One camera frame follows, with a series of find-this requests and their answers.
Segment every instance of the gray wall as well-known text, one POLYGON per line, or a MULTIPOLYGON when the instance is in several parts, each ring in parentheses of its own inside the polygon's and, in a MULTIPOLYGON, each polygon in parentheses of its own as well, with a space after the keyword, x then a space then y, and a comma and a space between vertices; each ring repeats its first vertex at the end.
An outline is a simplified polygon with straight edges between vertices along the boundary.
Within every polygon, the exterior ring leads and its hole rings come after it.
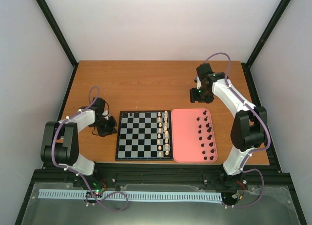
POLYGON ((0 0, 0 20, 0 224, 12 225, 71 65, 35 0, 0 0))
POLYGON ((280 0, 46 0, 77 60, 246 61, 280 0), (223 56, 214 60, 224 60, 223 56))
POLYGON ((312 0, 292 0, 252 74, 283 171, 312 224, 312 0))

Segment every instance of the black metal frame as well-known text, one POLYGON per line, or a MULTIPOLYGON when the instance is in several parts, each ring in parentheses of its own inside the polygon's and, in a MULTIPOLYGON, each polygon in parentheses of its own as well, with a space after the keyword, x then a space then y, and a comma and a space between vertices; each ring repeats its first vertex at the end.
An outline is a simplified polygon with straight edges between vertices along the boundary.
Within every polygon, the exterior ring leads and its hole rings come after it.
MULTIPOLYGON (((78 68, 78 63, 74 55, 72 54, 45 0, 36 1, 40 6, 42 12, 44 13, 45 17, 47 18, 57 39, 62 45, 62 48, 65 51, 69 61, 73 65, 73 72, 58 115, 59 120, 61 119, 61 116, 63 114, 67 98, 78 68)), ((271 20, 265 28, 262 36, 260 37, 257 45, 255 46, 252 54, 250 55, 248 61, 241 64, 245 75, 246 83, 252 98, 252 102, 259 106, 261 105, 260 99, 258 97, 250 68, 290 1, 291 0, 281 0, 271 20)), ((292 200, 301 224, 307 224, 295 188, 293 186, 291 176, 289 173, 281 172, 281 167, 273 143, 267 150, 267 154, 269 157, 270 165, 256 166, 259 170, 261 170, 265 184, 287 186, 290 190, 292 200)), ((97 174, 99 174, 101 178, 106 179, 108 187, 116 189, 118 189, 120 186, 125 186, 126 184, 189 184, 196 185, 200 188, 207 188, 207 184, 204 182, 204 178, 208 175, 214 174, 219 169, 219 167, 220 166, 218 165, 189 164, 96 164, 97 174)), ((246 165, 245 169, 251 169, 252 167, 253 166, 246 165)), ((244 178, 249 185, 261 184, 261 179, 257 173, 245 174, 244 178)), ((63 170, 57 169, 52 165, 44 164, 42 169, 34 171, 19 215, 17 217, 15 223, 16 225, 19 225, 22 222, 29 201, 29 197, 33 189, 33 185, 36 182, 67 182, 73 183, 76 186, 85 187, 81 179, 79 177, 76 177, 75 174, 72 174, 71 172, 64 172, 63 170)))

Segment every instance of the chessboard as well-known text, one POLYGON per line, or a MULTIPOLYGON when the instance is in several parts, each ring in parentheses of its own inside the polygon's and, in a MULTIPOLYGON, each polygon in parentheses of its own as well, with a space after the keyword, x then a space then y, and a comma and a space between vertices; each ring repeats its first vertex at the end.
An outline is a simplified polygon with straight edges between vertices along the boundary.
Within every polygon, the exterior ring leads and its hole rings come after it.
POLYGON ((172 160, 170 111, 121 111, 116 161, 172 160))

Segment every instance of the wooden table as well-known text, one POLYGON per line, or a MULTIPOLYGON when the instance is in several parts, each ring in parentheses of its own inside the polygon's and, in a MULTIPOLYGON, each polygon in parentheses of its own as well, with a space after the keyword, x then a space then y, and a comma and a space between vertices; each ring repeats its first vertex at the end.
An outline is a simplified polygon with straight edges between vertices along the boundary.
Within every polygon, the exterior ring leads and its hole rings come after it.
MULTIPOLYGON (((88 104, 92 86, 100 87, 100 97, 110 106, 110 114, 118 123, 121 110, 173 110, 177 108, 207 108, 211 112, 218 159, 223 163, 232 148, 230 131, 233 116, 215 97, 211 104, 190 103, 189 90, 196 87, 193 78, 201 61, 80 61, 66 103, 63 118, 88 104)), ((227 61, 210 61, 214 72, 226 71, 227 61)), ((239 92, 251 100, 239 61, 232 62, 229 77, 239 92)), ((98 137, 92 128, 79 133, 80 153, 102 163, 115 161, 117 134, 98 137)), ((117 163, 177 164, 175 161, 117 161, 117 163)), ((265 151, 257 152, 248 164, 269 164, 265 151)))

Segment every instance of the black corner post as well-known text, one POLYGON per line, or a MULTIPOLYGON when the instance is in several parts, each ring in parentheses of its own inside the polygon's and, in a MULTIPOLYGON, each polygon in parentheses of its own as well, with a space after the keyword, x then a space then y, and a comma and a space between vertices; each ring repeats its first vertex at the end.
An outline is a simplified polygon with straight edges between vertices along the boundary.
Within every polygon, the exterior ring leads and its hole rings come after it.
POLYGON ((70 63, 72 64, 73 67, 77 66, 78 63, 72 53, 72 51, 70 50, 66 39, 64 38, 57 22, 55 21, 47 3, 45 2, 45 0, 36 0, 40 9, 42 10, 45 18, 47 19, 47 21, 49 22, 54 34, 56 35, 60 45, 62 46, 64 52, 66 53, 68 60, 70 61, 70 63))
POLYGON ((281 0, 278 7, 276 8, 274 14, 272 15, 267 27, 265 28, 264 32, 262 33, 258 43, 256 44, 253 52, 251 53, 248 61, 246 62, 247 68, 251 68, 252 64, 254 63, 255 59, 257 58, 258 54, 260 53, 262 47, 264 46, 265 42, 269 38, 271 32, 273 31, 274 27, 276 26, 278 20, 284 13, 287 5, 291 0, 281 0))

